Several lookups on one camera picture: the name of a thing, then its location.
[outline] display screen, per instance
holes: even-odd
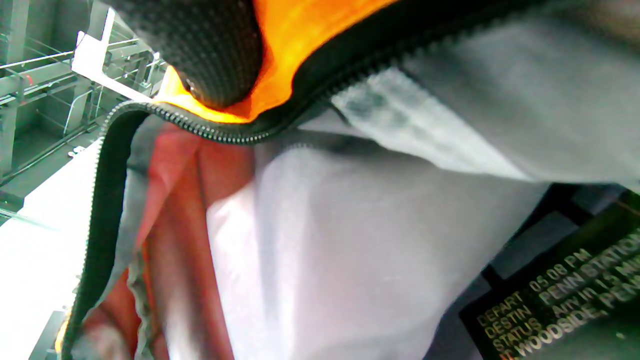
[[[638,309],[640,197],[628,192],[460,318],[485,360],[628,360]]]

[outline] metal bar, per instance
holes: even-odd
[[[104,90],[104,86],[100,86],[100,95],[98,96],[98,103],[95,105],[95,115],[94,118],[98,117],[98,110],[100,110],[100,102],[102,101],[102,91]]]
[[[38,90],[50,87],[53,84],[56,84],[56,83],[59,83],[61,81],[64,81],[64,80],[67,80],[67,79],[71,79],[71,78],[74,78],[74,77],[75,77],[75,75],[69,75],[69,76],[66,76],[64,78],[58,79],[56,81],[53,81],[51,83],[45,84],[45,85],[40,85],[40,86],[34,86],[34,87],[31,87],[31,88],[27,88],[24,91],[24,95],[32,94],[32,93],[34,93],[34,92],[36,92]],[[75,86],[75,85],[76,85],[75,83],[71,83],[71,84],[68,84],[68,85],[63,85],[60,88],[61,88],[61,90],[64,90],[66,88],[69,88],[69,87]],[[54,90],[51,90],[48,93],[55,94],[56,92],[61,91],[61,90],[58,90],[58,88],[55,88]],[[12,101],[15,101],[15,100],[17,100],[16,96],[9,95],[8,97],[4,97],[4,98],[0,99],[0,105],[8,104],[8,103],[10,103]]]
[[[140,39],[139,38],[132,38],[132,39],[128,39],[128,40],[112,42],[111,44],[109,44],[109,46],[119,45],[119,44],[126,44],[128,42],[133,42],[133,41],[138,41],[138,40],[140,40]]]
[[[62,131],[62,136],[65,136],[67,134],[67,127],[69,125],[69,119],[71,118],[71,113],[74,110],[74,106],[76,105],[76,101],[78,101],[78,99],[80,99],[81,97],[84,97],[86,95],[88,95],[91,91],[93,90],[89,90],[81,95],[78,95],[72,102],[71,102],[71,108],[69,109],[69,114],[67,114],[67,121],[65,122],[65,129]]]
[[[12,63],[20,61],[24,56],[24,41],[27,36],[27,20],[29,19],[29,0],[13,0],[9,36],[3,61]]]
[[[145,48],[144,45],[134,44],[134,45],[121,47],[119,49],[109,50],[109,52],[113,56],[113,58],[111,59],[111,61],[113,61],[115,59],[126,58],[127,56],[135,55],[146,50],[147,49]]]
[[[13,67],[13,66],[16,66],[16,65],[24,65],[24,64],[28,64],[28,63],[33,63],[33,62],[40,61],[40,60],[53,59],[53,58],[57,58],[57,57],[60,57],[60,56],[69,55],[69,54],[73,54],[73,53],[74,53],[73,51],[67,51],[67,52],[60,53],[60,54],[43,56],[41,58],[18,61],[17,63],[11,63],[11,64],[2,65],[2,66],[0,66],[0,69],[6,69],[8,67]]]
[[[55,94],[56,92],[60,92],[62,90],[66,90],[66,89],[68,89],[70,87],[73,87],[75,85],[76,85],[76,83],[71,83],[71,84],[59,86],[59,87],[55,88],[54,90],[48,91],[48,92],[46,92],[44,94],[40,94],[40,95],[29,97],[26,100],[22,101],[20,105],[22,106],[22,105],[26,105],[26,104],[32,103],[34,101],[40,100],[40,99],[42,99],[44,97],[47,97],[47,96],[49,96],[51,94]]]

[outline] orange lining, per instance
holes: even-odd
[[[251,94],[225,111],[206,108],[185,91],[169,68],[156,102],[168,102],[204,119],[246,124],[287,101],[300,65],[324,43],[398,0],[254,0],[264,37],[262,70]]]

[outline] sign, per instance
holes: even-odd
[[[637,357],[640,196],[623,195],[460,318],[485,360]]]

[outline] metal frame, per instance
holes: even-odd
[[[148,96],[153,94],[159,86],[159,84],[149,83],[151,75],[157,71],[156,68],[160,62],[156,54],[153,58],[144,54],[137,69],[126,73],[131,75],[137,72],[134,75],[137,84],[135,89],[120,84],[119,78],[105,79],[102,66],[106,57],[111,61],[117,61],[150,50],[137,38],[108,43],[115,17],[114,11],[108,6],[92,1],[87,34],[79,32],[75,51],[59,52],[47,44],[32,39],[57,53],[52,55],[41,53],[43,56],[39,58],[24,59],[25,41],[29,38],[26,33],[29,0],[5,1],[5,5],[10,3],[11,8],[7,8],[7,10],[11,10],[11,20],[5,22],[8,26],[3,28],[0,34],[4,35],[6,39],[6,44],[0,43],[0,45],[6,45],[4,53],[0,53],[0,72],[8,73],[7,76],[0,78],[0,183],[15,168],[15,165],[12,164],[13,141],[17,112],[20,106],[74,87],[73,98],[63,101],[69,106],[66,117],[62,115],[58,118],[51,112],[39,113],[43,115],[43,119],[55,122],[60,128],[60,136],[67,138],[69,134],[75,133],[76,129],[86,129],[89,126],[90,119],[94,116],[94,106],[96,107],[95,115],[98,115],[100,102],[104,100],[105,87],[134,100],[149,101]],[[35,69],[19,70],[27,64],[34,65],[38,62],[47,63]],[[86,103],[90,95],[91,106],[87,106]]]

